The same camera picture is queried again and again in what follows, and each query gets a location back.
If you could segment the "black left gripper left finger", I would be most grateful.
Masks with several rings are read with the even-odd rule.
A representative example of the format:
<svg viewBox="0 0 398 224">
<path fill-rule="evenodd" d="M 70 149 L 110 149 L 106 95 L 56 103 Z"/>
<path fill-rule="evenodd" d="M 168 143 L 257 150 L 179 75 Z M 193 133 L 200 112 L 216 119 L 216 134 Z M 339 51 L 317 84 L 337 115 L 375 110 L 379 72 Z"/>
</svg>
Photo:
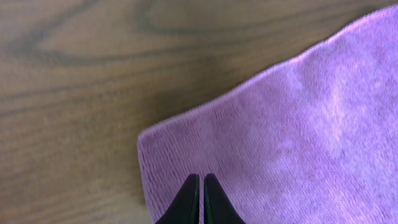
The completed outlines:
<svg viewBox="0 0 398 224">
<path fill-rule="evenodd" d="M 200 177 L 190 174 L 182 184 L 166 212 L 155 224 L 198 224 Z"/>
</svg>

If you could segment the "purple microfiber cloth with label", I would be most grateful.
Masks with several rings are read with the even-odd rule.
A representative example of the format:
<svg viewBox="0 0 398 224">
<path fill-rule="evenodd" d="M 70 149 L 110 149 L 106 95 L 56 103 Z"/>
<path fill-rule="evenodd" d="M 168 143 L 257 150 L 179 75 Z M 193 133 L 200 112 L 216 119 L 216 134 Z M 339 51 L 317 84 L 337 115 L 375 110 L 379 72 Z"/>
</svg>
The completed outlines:
<svg viewBox="0 0 398 224">
<path fill-rule="evenodd" d="M 397 6 L 143 131 L 152 221 L 213 173 L 246 223 L 397 222 Z"/>
</svg>

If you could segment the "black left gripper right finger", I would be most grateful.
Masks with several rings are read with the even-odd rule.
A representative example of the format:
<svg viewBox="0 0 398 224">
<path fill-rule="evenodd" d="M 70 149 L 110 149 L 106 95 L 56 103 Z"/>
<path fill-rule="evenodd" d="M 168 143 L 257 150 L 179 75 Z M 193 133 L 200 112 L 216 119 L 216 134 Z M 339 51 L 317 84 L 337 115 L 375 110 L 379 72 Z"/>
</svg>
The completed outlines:
<svg viewBox="0 0 398 224">
<path fill-rule="evenodd" d="M 245 224 L 214 174 L 204 179 L 204 224 Z"/>
</svg>

